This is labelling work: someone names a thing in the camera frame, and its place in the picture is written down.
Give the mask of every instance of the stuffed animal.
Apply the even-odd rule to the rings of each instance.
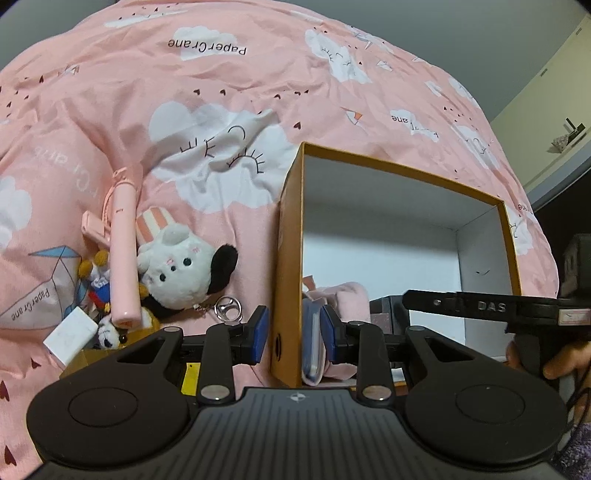
[[[99,322],[97,332],[98,347],[102,350],[117,350],[127,343],[137,342],[158,329],[160,329],[158,320],[146,308],[142,308],[141,325],[131,330],[118,329],[111,322],[111,316],[107,315]]]
[[[171,222],[138,250],[138,272],[148,295],[142,305],[159,319],[201,304],[222,291],[236,268],[231,245],[217,250],[188,226]]]
[[[78,277],[89,282],[88,295],[102,314],[111,311],[111,271],[108,263],[109,252],[99,250],[93,260],[83,260],[78,266]]]

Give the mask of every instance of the orange box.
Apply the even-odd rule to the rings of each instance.
[[[301,281],[364,285],[369,298],[406,290],[521,294],[503,201],[389,161],[302,144],[280,201],[271,371],[301,386]],[[424,325],[491,357],[502,323],[411,312]]]

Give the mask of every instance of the purple fabric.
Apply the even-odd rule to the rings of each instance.
[[[554,467],[569,480],[591,480],[591,424],[585,423],[568,448],[552,460]]]

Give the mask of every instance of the finger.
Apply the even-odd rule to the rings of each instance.
[[[521,361],[519,360],[519,352],[517,351],[517,346],[514,342],[511,342],[507,346],[505,355],[507,357],[508,367],[514,368],[516,370],[523,370],[523,366],[521,365]]]
[[[566,345],[544,367],[544,376],[549,380],[585,369],[591,360],[591,342],[576,342]]]

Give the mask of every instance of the white plush dog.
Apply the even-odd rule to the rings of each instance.
[[[227,286],[237,262],[231,245],[215,250],[188,226],[171,223],[138,250],[138,272],[150,293],[144,305],[159,320],[192,308]]]

